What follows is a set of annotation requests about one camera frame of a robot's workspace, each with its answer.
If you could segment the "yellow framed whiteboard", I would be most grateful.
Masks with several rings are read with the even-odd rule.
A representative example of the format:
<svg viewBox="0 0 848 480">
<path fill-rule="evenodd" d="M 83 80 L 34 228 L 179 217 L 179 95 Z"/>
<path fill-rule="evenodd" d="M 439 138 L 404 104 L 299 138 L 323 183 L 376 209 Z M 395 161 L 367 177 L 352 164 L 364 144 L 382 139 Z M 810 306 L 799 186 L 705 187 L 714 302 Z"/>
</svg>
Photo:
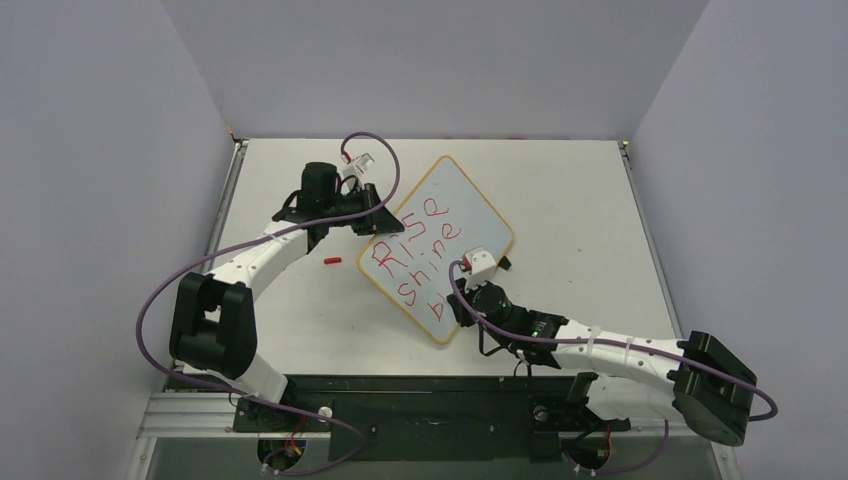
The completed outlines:
<svg viewBox="0 0 848 480">
<path fill-rule="evenodd" d="M 360 272 L 438 344 L 458 323 L 447 297 L 448 266 L 477 247 L 502 258 L 514 231 L 452 157 L 430 167 L 395 210 L 404 230 L 377 235 L 360 252 Z"/>
</svg>

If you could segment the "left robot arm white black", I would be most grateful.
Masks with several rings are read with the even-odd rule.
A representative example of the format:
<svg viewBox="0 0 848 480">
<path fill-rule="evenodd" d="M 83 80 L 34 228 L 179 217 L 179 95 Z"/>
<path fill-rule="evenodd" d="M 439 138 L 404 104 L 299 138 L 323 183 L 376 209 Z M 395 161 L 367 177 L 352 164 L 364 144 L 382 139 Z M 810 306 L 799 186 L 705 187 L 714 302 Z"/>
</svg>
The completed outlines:
<svg viewBox="0 0 848 480">
<path fill-rule="evenodd" d="M 299 405 L 286 395 L 286 376 L 258 352 L 255 300 L 333 228 L 348 227 L 358 236 L 404 231 L 382 204 L 375 185 L 363 180 L 373 163 L 369 154 L 356 157 L 343 170 L 330 163 L 308 163 L 299 189 L 249 248 L 206 274 L 186 274 L 178 284 L 171 356 L 263 399 L 258 413 L 272 429 L 291 427 Z"/>
</svg>

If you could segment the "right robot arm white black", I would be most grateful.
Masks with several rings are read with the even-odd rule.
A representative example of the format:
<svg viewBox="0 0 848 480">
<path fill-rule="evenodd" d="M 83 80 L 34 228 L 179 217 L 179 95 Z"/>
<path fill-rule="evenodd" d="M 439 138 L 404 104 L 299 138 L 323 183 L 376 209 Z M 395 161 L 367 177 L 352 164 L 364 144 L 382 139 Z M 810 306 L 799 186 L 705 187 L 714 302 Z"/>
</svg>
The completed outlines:
<svg viewBox="0 0 848 480">
<path fill-rule="evenodd" d="M 521 363 L 589 374 L 587 386 L 563 402 L 578 427 L 598 419 L 682 421 L 713 443 L 735 447 L 755 419 L 756 375 L 708 333 L 618 334 L 516 305 L 491 282 L 471 290 L 457 285 L 447 302 L 460 326 L 477 326 Z"/>
</svg>

